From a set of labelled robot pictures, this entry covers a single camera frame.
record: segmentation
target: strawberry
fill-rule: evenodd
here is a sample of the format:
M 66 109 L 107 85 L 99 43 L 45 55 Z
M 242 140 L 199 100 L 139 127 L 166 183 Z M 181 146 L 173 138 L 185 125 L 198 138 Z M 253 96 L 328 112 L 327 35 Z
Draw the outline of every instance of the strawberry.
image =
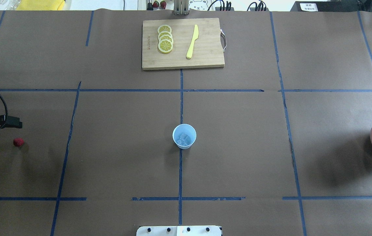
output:
M 165 9 L 165 7 L 167 6 L 167 3 L 165 1 L 161 1 L 160 6 L 162 9 Z
M 158 3 L 158 1 L 155 1 L 155 2 L 152 4 L 152 7 L 153 7 L 153 8 L 158 8 L 158 7 L 159 7 L 159 3 Z

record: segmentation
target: blue cup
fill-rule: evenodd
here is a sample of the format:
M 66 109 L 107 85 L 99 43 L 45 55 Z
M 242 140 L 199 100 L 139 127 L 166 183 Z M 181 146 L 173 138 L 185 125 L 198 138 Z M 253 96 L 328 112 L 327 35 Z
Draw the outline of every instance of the blue cup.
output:
M 178 125 L 173 130 L 173 141 L 181 149 L 187 149 L 196 141 L 196 130 L 188 124 Z

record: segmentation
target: knife handle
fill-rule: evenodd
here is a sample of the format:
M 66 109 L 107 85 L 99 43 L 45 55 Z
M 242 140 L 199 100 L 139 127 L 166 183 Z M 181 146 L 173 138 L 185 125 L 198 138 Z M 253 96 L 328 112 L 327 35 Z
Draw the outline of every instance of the knife handle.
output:
M 195 46 L 195 40 L 196 39 L 192 39 L 192 42 L 190 42 L 189 50 L 187 50 L 187 53 L 186 53 L 187 59 L 190 59 L 193 56 L 193 47 Z

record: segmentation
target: white mounting plate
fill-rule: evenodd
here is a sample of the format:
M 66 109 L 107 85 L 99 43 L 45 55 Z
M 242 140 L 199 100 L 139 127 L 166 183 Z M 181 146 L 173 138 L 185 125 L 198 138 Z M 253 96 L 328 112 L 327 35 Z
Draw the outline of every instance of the white mounting plate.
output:
M 219 226 L 141 226 L 136 236 L 222 236 L 222 230 Z

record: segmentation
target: lemon slice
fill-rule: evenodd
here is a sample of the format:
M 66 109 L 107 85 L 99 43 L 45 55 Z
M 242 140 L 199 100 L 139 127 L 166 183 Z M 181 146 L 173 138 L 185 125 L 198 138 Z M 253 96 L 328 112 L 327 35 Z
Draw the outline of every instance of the lemon slice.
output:
M 171 36 L 171 38 L 173 37 L 170 32 L 168 32 L 168 31 L 161 31 L 158 34 L 158 38 L 161 38 L 161 36 L 163 36 L 163 35 L 169 35 L 169 36 Z
M 173 41 L 173 37 L 169 36 L 168 34 L 164 34 L 164 35 L 162 35 L 162 36 L 158 39 L 158 41 L 160 42 L 160 41 L 163 40 L 163 39 L 168 39 L 168 40 L 170 40 L 171 42 L 174 42 L 174 41 Z
M 162 53 L 169 53 L 173 49 L 173 43 L 168 39 L 163 39 L 158 43 L 158 49 Z
M 171 27 L 169 25 L 162 25 L 158 27 L 157 33 L 161 33 L 163 31 L 168 31 L 171 33 Z

